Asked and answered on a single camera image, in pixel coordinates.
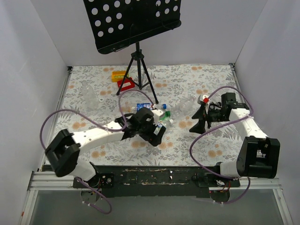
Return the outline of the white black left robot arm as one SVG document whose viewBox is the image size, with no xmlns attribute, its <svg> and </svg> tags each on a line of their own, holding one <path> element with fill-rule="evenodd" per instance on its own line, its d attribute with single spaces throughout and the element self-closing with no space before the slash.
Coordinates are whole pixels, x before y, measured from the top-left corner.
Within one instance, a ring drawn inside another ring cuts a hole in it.
<svg viewBox="0 0 300 225">
<path fill-rule="evenodd" d="M 61 130 L 45 149 L 45 154 L 57 177 L 72 175 L 88 187 L 96 187 L 102 175 L 91 162 L 83 161 L 80 155 L 106 143 L 122 141 L 136 135 L 156 147 L 161 144 L 166 131 L 158 123 L 164 112 L 160 109 L 141 108 L 116 118 L 101 128 L 70 133 Z"/>
</svg>

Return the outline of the clear bottle white cap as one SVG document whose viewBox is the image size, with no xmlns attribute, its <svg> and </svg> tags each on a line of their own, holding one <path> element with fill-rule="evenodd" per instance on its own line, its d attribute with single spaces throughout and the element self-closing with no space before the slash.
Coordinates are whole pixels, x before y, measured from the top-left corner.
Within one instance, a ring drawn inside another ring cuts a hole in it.
<svg viewBox="0 0 300 225">
<path fill-rule="evenodd" d="M 87 107 L 91 110 L 97 110 L 99 106 L 99 99 L 91 85 L 87 81 L 81 82 L 81 93 L 85 100 Z"/>
</svg>

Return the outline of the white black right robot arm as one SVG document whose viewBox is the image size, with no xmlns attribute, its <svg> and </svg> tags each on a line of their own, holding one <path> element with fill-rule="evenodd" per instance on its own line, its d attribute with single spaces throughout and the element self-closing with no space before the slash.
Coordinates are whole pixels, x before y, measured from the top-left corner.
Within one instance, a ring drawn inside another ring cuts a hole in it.
<svg viewBox="0 0 300 225">
<path fill-rule="evenodd" d="M 205 135 L 212 130 L 213 122 L 229 122 L 237 129 L 243 144 L 234 161 L 218 162 L 206 171 L 212 173 L 213 183 L 225 185 L 229 179 L 257 177 L 273 179 L 277 174 L 280 142 L 268 137 L 251 117 L 250 108 L 236 99 L 235 93 L 227 92 L 221 101 L 214 103 L 207 95 L 200 95 L 200 105 L 193 119 L 198 122 L 189 130 L 191 133 Z"/>
</svg>

